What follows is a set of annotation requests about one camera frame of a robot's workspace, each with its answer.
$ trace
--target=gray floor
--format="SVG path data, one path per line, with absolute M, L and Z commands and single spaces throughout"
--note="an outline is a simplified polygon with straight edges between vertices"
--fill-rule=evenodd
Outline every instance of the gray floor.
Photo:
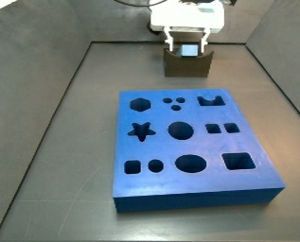
M 164 78 L 163 45 L 96 43 L 0 229 L 2 240 L 300 240 L 300 116 L 244 45 L 208 78 Z M 230 89 L 289 188 L 270 204 L 117 214 L 121 90 Z

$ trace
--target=shape sorter board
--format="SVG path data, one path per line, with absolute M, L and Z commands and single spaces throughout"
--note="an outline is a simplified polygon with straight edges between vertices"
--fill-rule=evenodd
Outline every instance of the shape sorter board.
M 285 188 L 227 90 L 121 92 L 119 212 L 271 202 Z

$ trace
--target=square hole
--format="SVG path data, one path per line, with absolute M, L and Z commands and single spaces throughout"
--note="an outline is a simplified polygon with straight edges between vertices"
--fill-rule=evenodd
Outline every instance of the square hole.
M 224 124 L 224 126 L 226 126 L 227 132 L 230 132 L 230 133 L 240 132 L 240 129 L 235 123 Z
M 248 153 L 226 153 L 222 155 L 230 170 L 255 169 L 256 165 Z
M 125 162 L 125 173 L 139 174 L 141 172 L 141 162 L 140 161 L 127 161 Z
M 208 124 L 208 125 L 206 125 L 206 128 L 210 133 L 222 133 L 220 125 L 218 125 L 218 124 Z

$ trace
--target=small round hole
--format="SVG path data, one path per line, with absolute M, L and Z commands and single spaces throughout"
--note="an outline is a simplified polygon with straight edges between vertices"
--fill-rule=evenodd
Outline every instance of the small round hole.
M 172 100 L 171 98 L 167 97 L 167 98 L 164 99 L 164 102 L 166 102 L 166 103 L 172 103 L 174 100 Z
M 152 160 L 149 162 L 149 170 L 153 172 L 153 173 L 159 173 L 162 172 L 164 169 L 164 163 L 159 160 Z
M 186 98 L 184 98 L 184 97 L 179 97 L 179 98 L 176 99 L 176 101 L 178 101 L 179 103 L 184 103 L 184 102 L 186 102 Z
M 174 105 L 174 106 L 172 106 L 172 109 L 174 109 L 175 111 L 180 111 L 180 110 L 182 110 L 182 107 L 180 107 L 179 105 Z

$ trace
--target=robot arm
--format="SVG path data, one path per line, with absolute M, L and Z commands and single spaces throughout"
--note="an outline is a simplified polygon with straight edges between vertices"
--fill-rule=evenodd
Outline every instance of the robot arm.
M 224 27 L 224 7 L 220 0 L 170 0 L 151 7 L 151 28 L 153 31 L 164 31 L 167 43 L 174 51 L 172 32 L 202 32 L 202 53 L 208 44 L 211 33 L 219 33 Z

